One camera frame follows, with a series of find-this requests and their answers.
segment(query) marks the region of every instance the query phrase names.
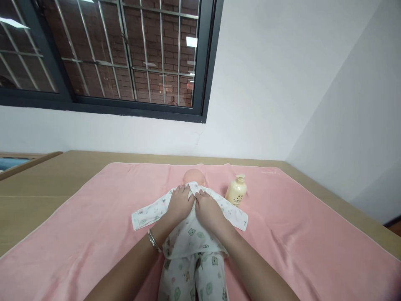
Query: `table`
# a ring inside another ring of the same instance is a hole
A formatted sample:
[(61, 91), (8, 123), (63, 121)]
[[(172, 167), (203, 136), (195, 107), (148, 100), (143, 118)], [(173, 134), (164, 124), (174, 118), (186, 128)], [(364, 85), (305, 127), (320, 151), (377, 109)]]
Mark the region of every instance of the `table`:
[(401, 237), (284, 161), (162, 156), (71, 150), (0, 181), (0, 256), (41, 225), (90, 178), (112, 162), (278, 167), (401, 260)]

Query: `baby clothes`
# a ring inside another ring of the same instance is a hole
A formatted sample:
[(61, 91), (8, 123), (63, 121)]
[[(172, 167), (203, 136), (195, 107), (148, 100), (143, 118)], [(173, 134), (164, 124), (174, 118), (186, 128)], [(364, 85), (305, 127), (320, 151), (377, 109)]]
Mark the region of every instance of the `baby clothes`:
[(185, 258), (165, 259), (158, 301), (195, 301), (196, 291), (199, 301), (228, 300), (221, 253), (196, 253)]
[[(222, 196), (215, 193), (212, 189), (198, 185), (196, 182), (190, 182), (190, 195), (206, 191), (220, 205), (223, 215), (228, 219), (234, 227), (246, 230), (248, 223), (248, 215), (238, 207), (235, 207)], [(159, 198), (155, 203), (146, 206), (132, 214), (132, 224), (134, 230), (138, 230), (148, 226), (160, 219), (165, 214), (170, 203), (171, 189), (167, 194)], [(195, 213), (195, 203), (187, 218), (185, 218), (171, 232), (169, 237), (163, 244), (163, 253), (167, 259), (185, 258), (195, 253), (203, 252), (223, 252), (227, 254), (225, 248), (220, 242), (210, 235), (199, 223)]]

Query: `silver bangle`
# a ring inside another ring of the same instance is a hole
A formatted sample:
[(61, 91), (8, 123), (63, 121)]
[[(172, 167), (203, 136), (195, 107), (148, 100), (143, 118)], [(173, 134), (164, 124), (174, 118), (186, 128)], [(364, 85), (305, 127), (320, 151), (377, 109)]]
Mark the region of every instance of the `silver bangle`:
[(150, 231), (150, 228), (149, 228), (149, 230), (147, 231), (147, 234), (149, 235), (149, 240), (150, 240), (151, 244), (157, 249), (157, 251), (158, 251), (159, 253), (161, 253), (162, 250), (161, 250), (161, 249), (159, 248), (159, 246), (157, 245), (157, 243), (156, 243), (156, 241), (155, 241), (155, 238), (153, 237), (153, 235), (152, 235), (152, 233), (151, 233), (151, 231)]

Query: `lotion bottle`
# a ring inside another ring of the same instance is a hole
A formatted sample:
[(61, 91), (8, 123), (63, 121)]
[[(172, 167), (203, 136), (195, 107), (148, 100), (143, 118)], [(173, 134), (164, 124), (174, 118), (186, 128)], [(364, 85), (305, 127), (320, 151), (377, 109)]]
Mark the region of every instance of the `lotion bottle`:
[(241, 203), (242, 198), (246, 193), (245, 175), (240, 174), (236, 177), (236, 180), (231, 181), (225, 197), (225, 199), (234, 206), (238, 206)]

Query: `white wall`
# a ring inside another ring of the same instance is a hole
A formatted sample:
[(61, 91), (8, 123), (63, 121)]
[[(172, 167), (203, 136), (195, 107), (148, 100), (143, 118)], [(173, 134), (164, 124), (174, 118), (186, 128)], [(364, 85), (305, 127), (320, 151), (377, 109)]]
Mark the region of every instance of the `white wall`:
[(0, 151), (283, 160), (379, 2), (225, 1), (206, 125), (0, 107)]
[(383, 0), (287, 158), (383, 223), (401, 213), (400, 29)]

